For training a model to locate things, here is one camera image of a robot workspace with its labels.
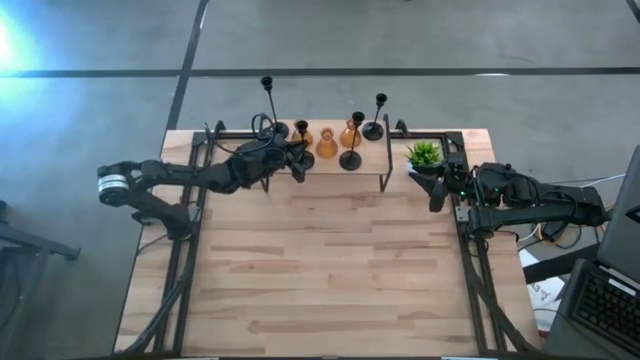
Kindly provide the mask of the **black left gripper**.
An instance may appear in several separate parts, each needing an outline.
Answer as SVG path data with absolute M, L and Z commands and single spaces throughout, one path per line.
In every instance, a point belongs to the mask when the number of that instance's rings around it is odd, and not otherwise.
M 284 141 L 280 145 L 276 142 L 272 142 L 270 145 L 259 141 L 246 143 L 244 145 L 244 160 L 248 179 L 255 183 L 286 166 L 291 166 L 298 160 L 298 151 L 305 151 L 307 147 L 306 140 Z M 305 181 L 306 170 L 302 165 L 293 164 L 291 174 L 297 183 Z

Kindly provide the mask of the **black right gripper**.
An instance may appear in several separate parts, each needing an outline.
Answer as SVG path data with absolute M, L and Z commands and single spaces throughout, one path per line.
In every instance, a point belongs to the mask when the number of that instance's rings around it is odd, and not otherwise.
M 409 177 L 425 192 L 430 194 L 430 212 L 438 213 L 442 210 L 447 191 L 461 197 L 475 195 L 475 187 L 464 152 L 449 153 L 444 162 L 444 169 L 444 181 L 436 175 L 425 175 L 418 172 L 409 173 Z

